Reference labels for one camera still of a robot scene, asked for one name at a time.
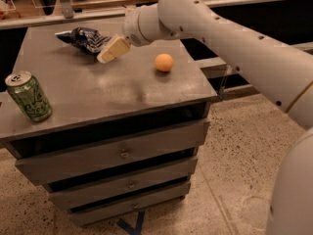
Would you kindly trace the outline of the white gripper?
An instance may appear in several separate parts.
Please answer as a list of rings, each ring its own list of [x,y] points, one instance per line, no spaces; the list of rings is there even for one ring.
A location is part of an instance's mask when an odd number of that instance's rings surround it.
[[[111,62],[126,54],[130,50],[130,43],[140,47],[170,37],[170,30],[159,20],[157,5],[127,9],[122,31],[126,38],[115,35],[98,54],[100,63]]]

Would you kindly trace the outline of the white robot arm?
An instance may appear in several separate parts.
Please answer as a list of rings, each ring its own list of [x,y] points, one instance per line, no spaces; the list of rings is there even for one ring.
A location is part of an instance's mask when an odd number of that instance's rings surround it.
[[[226,20],[202,0],[158,0],[126,14],[122,34],[98,55],[107,63],[131,46],[195,38],[306,132],[283,159],[266,235],[313,235],[313,56]]]

